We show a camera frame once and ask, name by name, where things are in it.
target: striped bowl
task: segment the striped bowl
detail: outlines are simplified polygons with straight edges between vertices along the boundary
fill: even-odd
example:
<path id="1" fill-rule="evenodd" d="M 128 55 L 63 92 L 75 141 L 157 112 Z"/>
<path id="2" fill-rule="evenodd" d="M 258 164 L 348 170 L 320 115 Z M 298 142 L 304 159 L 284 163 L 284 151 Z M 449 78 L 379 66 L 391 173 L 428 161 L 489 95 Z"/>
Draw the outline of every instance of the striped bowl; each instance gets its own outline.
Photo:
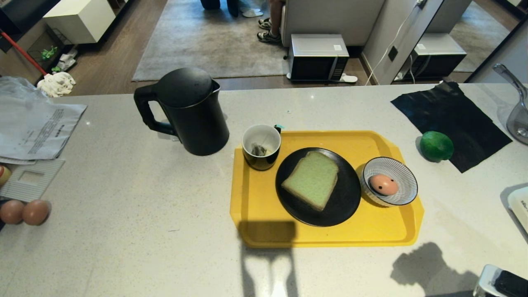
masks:
<path id="1" fill-rule="evenodd" d="M 398 192 L 384 196 L 372 190 L 369 179 L 376 174 L 384 174 L 398 183 Z M 383 206 L 402 206 L 411 203 L 418 194 L 418 184 L 412 172 L 401 162 L 389 157 L 377 157 L 365 164 L 360 178 L 365 194 Z"/>

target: wooden floor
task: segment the wooden floor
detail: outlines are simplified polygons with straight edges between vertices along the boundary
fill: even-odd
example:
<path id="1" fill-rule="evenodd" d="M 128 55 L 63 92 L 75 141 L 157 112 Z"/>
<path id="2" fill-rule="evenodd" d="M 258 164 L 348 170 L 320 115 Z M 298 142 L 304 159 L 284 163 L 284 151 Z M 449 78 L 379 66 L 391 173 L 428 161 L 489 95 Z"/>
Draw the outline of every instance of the wooden floor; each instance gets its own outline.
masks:
<path id="1" fill-rule="evenodd" d="M 475 0 L 506 28 L 518 20 L 493 0 Z M 132 82 L 132 76 L 154 31 L 167 0 L 131 0 L 97 44 L 78 47 L 78 64 L 69 73 L 77 81 L 70 96 L 131 94 L 154 81 Z M 367 75 L 359 59 L 350 59 L 347 75 L 358 77 L 355 85 L 364 85 Z M 463 76 L 454 79 L 463 80 Z M 217 80 L 223 90 L 274 89 L 297 87 L 349 86 L 346 83 L 292 83 L 284 76 L 224 78 Z"/>
<path id="2" fill-rule="evenodd" d="M 507 11 L 505 8 L 497 4 L 493 0 L 473 0 L 480 7 L 482 7 L 488 14 L 497 20 L 508 31 L 511 31 L 519 24 L 519 19 Z"/>

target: gray rug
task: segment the gray rug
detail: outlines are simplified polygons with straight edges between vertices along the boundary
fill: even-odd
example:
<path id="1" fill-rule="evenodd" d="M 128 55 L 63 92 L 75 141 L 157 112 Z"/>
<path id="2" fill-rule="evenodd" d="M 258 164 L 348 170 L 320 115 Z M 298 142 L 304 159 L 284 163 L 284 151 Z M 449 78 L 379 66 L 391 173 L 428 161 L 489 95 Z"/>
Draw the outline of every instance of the gray rug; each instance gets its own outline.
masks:
<path id="1" fill-rule="evenodd" d="M 235 18 L 225 0 L 221 6 L 206 11 L 200 0 L 168 0 L 133 80 L 158 80 L 181 67 L 213 78 L 284 75 L 286 49 L 257 40 L 259 17 Z"/>
<path id="2" fill-rule="evenodd" d="M 510 32 L 482 9 L 471 2 L 450 35 L 467 52 L 454 72 L 473 72 Z"/>

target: black plastic sheet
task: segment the black plastic sheet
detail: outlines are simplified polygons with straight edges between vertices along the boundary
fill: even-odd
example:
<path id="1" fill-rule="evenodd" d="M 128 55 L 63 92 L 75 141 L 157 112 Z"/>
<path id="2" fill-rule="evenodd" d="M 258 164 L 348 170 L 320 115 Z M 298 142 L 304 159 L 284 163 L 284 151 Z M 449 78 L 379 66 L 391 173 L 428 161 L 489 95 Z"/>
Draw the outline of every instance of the black plastic sheet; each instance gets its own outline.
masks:
<path id="1" fill-rule="evenodd" d="M 512 142 L 456 82 L 403 94 L 391 102 L 421 133 L 437 131 L 449 136 L 455 146 L 450 161 L 461 173 Z"/>

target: microwave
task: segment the microwave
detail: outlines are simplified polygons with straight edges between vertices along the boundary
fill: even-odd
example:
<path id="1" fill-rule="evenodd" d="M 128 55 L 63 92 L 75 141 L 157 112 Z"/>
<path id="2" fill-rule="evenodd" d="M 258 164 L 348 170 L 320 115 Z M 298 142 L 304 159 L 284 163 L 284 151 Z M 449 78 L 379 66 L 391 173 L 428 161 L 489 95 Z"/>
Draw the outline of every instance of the microwave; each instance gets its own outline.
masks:
<path id="1" fill-rule="evenodd" d="M 395 80 L 441 79 L 449 76 L 466 57 L 466 52 L 449 34 L 424 34 Z"/>
<path id="2" fill-rule="evenodd" d="M 292 81 L 339 81 L 349 57 L 340 34 L 292 34 L 286 77 Z"/>

